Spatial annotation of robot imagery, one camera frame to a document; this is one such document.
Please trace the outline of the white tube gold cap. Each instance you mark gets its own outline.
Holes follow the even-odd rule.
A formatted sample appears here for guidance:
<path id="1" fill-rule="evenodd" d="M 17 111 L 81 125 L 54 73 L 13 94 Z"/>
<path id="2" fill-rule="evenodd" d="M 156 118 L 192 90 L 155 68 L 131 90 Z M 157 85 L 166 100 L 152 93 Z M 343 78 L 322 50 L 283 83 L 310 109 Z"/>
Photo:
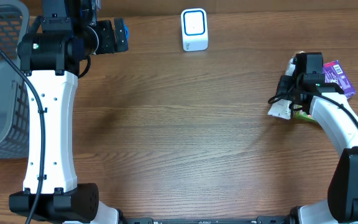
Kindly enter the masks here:
<path id="1" fill-rule="evenodd" d="M 287 69 L 285 71 L 285 76 L 291 77 L 295 70 L 295 64 L 293 62 L 293 57 L 288 61 Z M 290 119 L 290 104 L 291 101 L 281 99 L 276 103 L 273 103 L 268 111 L 269 116 L 274 116 L 282 119 Z"/>

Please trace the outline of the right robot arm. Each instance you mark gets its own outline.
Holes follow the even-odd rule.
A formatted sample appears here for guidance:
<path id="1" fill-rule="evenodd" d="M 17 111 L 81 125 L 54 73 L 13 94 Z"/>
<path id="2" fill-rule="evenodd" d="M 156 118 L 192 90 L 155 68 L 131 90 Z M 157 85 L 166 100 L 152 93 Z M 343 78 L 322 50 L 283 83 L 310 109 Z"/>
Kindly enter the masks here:
<path id="1" fill-rule="evenodd" d="M 322 54 L 294 55 L 268 103 L 270 116 L 292 119 L 299 110 L 311 116 L 339 155 L 327 198 L 294 207 L 284 222 L 358 223 L 358 116 L 344 90 L 337 83 L 325 81 Z"/>

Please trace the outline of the red purple liner pack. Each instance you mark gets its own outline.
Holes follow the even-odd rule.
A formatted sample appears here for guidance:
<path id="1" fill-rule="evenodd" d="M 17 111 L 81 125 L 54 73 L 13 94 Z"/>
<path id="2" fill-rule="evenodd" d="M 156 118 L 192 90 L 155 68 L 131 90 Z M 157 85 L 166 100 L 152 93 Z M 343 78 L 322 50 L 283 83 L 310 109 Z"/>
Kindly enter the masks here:
<path id="1" fill-rule="evenodd" d="M 352 98 L 356 94 L 355 88 L 338 60 L 325 63 L 323 65 L 323 73 L 325 74 L 325 82 L 337 83 L 344 91 L 347 99 Z"/>

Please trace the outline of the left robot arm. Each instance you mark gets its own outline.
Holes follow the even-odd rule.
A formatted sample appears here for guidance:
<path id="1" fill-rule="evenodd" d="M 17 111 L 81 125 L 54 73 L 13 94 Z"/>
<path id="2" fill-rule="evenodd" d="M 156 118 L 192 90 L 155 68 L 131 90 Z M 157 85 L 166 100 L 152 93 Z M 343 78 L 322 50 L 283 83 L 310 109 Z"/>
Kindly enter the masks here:
<path id="1" fill-rule="evenodd" d="M 73 104 L 82 60 L 125 52 L 121 18 L 100 21 L 99 1 L 44 1 L 43 14 L 17 47 L 29 99 L 29 156 L 23 188 L 9 208 L 27 220 L 50 223 L 124 223 L 102 203 L 98 186 L 81 184 L 73 162 Z"/>

